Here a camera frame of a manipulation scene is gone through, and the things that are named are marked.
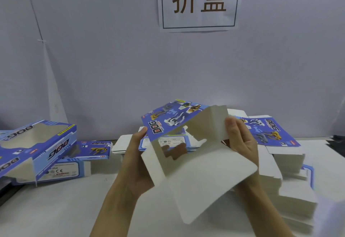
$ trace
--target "tabletop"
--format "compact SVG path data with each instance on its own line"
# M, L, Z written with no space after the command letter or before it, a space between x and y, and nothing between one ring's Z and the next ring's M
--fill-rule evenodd
M301 140L315 168L315 191L331 200L345 200L345 158L324 140ZM104 197L120 167L120 155L95 160L92 176L27 185L0 207L3 236L88 236ZM254 236L248 219L227 193L191 225L185 225L162 184L140 197L128 236Z

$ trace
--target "forearm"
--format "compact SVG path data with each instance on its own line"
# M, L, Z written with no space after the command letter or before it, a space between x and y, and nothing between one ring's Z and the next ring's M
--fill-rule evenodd
M126 237L137 199L115 180L104 199L90 237Z
M240 186L235 191L257 237L294 236L261 187Z

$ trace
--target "fingernail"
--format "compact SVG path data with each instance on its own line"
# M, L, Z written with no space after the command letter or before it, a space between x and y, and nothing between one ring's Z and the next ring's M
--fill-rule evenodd
M231 117L227 117L225 119L226 125L227 126L234 126L236 124L236 120L234 118Z

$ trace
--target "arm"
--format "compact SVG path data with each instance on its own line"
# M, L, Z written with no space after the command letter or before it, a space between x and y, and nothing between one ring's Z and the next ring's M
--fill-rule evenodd
M104 199L90 237L126 237L139 197L153 187L138 150L146 130L144 127L132 136L119 174ZM174 160L187 153L184 143L170 151L167 151L168 148L166 146L162 150L165 156L172 156Z
M231 149L259 167L257 142L246 125L235 117L228 117L225 126ZM294 236L260 185L259 171L235 187L243 201L250 224L257 237Z

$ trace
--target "person's left hand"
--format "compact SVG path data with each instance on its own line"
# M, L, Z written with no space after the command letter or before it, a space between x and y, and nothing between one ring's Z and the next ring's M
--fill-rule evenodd
M135 198L139 198L144 192L151 189L154 184L141 158L142 152L138 150L140 140L145 136L147 127L132 135L131 141L122 161L122 166L116 180L120 180L126 185ZM176 160L181 155L187 153L186 144L181 143L174 149L167 151L168 145L162 147L165 156L172 156Z

